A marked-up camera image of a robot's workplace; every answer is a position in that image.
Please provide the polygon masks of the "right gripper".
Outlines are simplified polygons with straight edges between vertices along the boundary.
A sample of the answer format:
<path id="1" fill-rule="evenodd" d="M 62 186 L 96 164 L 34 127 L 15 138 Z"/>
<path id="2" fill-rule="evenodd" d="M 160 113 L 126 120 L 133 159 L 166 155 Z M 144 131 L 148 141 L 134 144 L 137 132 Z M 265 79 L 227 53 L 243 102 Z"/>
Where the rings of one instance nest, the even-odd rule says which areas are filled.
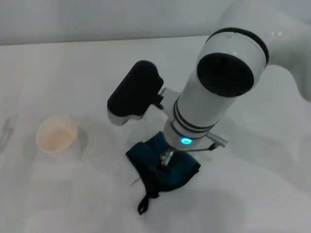
<path id="1" fill-rule="evenodd" d="M 164 149 L 163 152 L 159 156 L 159 160 L 155 165 L 155 168 L 160 171 L 165 171 L 167 170 L 170 160 L 174 155 L 174 149 L 172 148 L 167 148 Z"/>

